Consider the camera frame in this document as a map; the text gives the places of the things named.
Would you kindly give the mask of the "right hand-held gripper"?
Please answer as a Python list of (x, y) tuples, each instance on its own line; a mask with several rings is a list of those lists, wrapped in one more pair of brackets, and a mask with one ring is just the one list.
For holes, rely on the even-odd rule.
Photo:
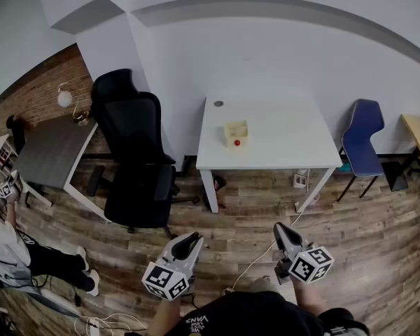
[(302, 237), (281, 222), (274, 224), (273, 233), (277, 247), (285, 253), (285, 258), (282, 258), (274, 268), (280, 285), (290, 276), (305, 284), (318, 281), (327, 274), (335, 261), (323, 246), (311, 246), (301, 248), (298, 252), (287, 252), (286, 246), (301, 246)]

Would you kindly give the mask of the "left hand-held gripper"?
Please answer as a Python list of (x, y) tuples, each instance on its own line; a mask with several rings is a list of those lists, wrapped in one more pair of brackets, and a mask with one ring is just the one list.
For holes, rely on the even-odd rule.
[(164, 300), (175, 300), (191, 287), (193, 269), (199, 258), (204, 238), (198, 232), (172, 239), (164, 249), (165, 258), (149, 262), (142, 283), (149, 293)]

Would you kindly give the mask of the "small yellow wooden box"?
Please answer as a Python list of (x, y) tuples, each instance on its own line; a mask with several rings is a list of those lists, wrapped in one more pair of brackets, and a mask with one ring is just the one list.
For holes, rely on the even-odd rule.
[[(225, 146), (227, 148), (241, 148), (246, 145), (248, 139), (248, 125), (245, 120), (227, 122), (224, 127)], [(234, 141), (240, 140), (241, 145), (235, 146)]]

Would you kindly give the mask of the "person's left forearm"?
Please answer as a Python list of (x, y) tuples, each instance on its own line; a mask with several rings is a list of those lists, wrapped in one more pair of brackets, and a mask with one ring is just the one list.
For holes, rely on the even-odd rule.
[(180, 320), (181, 299), (162, 300), (145, 336), (165, 336)]

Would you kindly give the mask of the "person's right forearm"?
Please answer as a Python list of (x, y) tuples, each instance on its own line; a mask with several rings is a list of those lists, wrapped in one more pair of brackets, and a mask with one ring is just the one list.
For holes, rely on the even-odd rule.
[(293, 284), (293, 290), (299, 307), (315, 316), (319, 316), (328, 310), (328, 307), (322, 300), (321, 296), (316, 292), (311, 284), (301, 282), (294, 276), (291, 276), (290, 279)]

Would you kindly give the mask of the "person's grey shoe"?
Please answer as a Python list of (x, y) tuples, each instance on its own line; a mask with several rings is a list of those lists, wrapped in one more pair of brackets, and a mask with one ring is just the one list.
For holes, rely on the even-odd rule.
[(251, 283), (248, 290), (252, 293), (279, 293), (278, 288), (271, 282), (270, 276), (262, 276)]

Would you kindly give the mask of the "white socket box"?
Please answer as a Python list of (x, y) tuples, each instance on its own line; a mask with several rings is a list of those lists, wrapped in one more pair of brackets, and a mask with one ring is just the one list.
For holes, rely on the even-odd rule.
[(298, 169), (293, 177), (293, 187), (308, 190), (309, 172), (310, 169)]

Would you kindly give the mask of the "person's dark printed shirt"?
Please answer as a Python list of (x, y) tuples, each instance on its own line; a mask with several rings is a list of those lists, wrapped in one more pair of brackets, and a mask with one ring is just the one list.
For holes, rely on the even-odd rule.
[(370, 331), (344, 308), (316, 316), (272, 291), (235, 291), (189, 312), (166, 330), (125, 336), (370, 336)]

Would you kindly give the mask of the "white table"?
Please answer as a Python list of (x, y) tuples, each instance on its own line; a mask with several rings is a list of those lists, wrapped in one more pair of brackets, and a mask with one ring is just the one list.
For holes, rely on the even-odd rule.
[[(215, 101), (223, 101), (215, 107)], [(225, 146), (225, 123), (245, 120), (248, 139)], [(311, 97), (207, 97), (199, 138), (199, 170), (212, 213), (218, 201), (212, 172), (219, 170), (318, 169), (307, 193), (295, 202), (303, 212), (342, 161), (328, 126)]]

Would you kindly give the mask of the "black box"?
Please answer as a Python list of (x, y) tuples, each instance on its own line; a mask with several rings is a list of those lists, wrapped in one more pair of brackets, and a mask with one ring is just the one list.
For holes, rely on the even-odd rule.
[(398, 161), (383, 162), (381, 165), (391, 192), (408, 189), (407, 180)]

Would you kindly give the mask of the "blue chair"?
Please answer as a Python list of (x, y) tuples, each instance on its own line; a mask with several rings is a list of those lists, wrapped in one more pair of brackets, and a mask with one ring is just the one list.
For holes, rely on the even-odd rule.
[(372, 177), (371, 182), (360, 195), (362, 198), (384, 169), (371, 142), (373, 134), (384, 129), (384, 118), (379, 103), (369, 99), (358, 99), (353, 104), (347, 128), (341, 137), (339, 154), (344, 152), (353, 176), (342, 194), (340, 202), (357, 178)]

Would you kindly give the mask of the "grey desk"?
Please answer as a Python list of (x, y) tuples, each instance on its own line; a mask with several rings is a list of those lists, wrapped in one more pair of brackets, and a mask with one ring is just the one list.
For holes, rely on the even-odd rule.
[(97, 127), (98, 124), (92, 118), (81, 125), (75, 123), (70, 115), (38, 123), (28, 134), (14, 169), (18, 171), (24, 185), (35, 183), (63, 190), (86, 209), (107, 221), (104, 210), (71, 184)]

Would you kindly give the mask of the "white globe desk lamp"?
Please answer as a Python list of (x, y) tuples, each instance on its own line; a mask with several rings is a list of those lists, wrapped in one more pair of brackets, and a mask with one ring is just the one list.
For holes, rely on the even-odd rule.
[[(73, 103), (73, 100), (74, 100), (72, 93), (69, 90), (65, 89), (66, 85), (68, 85), (68, 83), (60, 83), (57, 86), (57, 91), (58, 91), (57, 103), (60, 107), (65, 108), (65, 109), (69, 107)], [(78, 125), (85, 125), (88, 123), (90, 112), (79, 111), (78, 105), (79, 105), (79, 98), (77, 98), (76, 105), (72, 112), (73, 121)]]

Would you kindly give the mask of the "small black chair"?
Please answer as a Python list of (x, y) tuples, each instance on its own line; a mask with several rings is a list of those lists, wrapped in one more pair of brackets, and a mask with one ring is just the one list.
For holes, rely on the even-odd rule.
[(6, 120), (6, 127), (12, 132), (15, 150), (17, 154), (20, 154), (25, 145), (25, 124), (23, 119), (14, 119), (14, 115), (10, 115)]

